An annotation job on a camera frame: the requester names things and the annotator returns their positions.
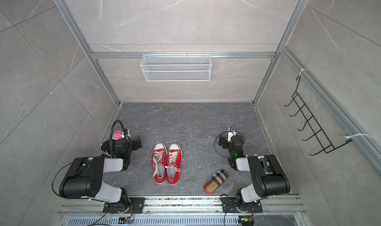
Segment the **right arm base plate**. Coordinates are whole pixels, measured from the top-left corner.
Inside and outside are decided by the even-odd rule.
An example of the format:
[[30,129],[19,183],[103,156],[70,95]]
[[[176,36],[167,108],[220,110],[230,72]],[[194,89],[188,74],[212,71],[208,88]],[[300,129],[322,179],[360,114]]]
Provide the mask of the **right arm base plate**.
[[262,213],[262,205],[260,201],[253,201],[250,203],[239,202],[235,197],[222,196],[223,213]]

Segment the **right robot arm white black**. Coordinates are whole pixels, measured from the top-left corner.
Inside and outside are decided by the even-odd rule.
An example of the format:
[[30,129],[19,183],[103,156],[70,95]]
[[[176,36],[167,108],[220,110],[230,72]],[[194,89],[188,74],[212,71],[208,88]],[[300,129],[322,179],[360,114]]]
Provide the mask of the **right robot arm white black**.
[[238,189],[235,195],[234,205],[239,210],[246,211],[262,199],[290,192],[290,182],[275,155],[246,156],[243,152],[245,138],[237,132],[228,131],[227,134],[216,139],[219,146],[228,150],[230,167],[249,172],[252,179],[249,186]]

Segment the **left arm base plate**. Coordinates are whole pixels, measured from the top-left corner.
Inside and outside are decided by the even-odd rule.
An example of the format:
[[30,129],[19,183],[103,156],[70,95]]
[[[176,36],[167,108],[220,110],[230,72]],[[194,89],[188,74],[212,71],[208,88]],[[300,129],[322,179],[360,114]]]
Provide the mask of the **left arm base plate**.
[[127,201],[123,199],[116,203],[106,203],[102,213],[110,214],[141,214],[145,205],[144,197],[132,197]]

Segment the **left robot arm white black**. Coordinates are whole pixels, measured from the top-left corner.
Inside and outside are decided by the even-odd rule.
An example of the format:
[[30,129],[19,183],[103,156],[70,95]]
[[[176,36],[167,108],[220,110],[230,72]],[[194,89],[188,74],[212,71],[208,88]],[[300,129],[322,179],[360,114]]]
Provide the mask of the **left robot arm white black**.
[[104,211],[109,213],[127,212],[132,208],[127,191],[105,183],[103,174],[127,170],[132,151],[141,147],[139,137],[113,139],[102,143],[103,155],[75,158],[60,184],[58,196],[104,202]]

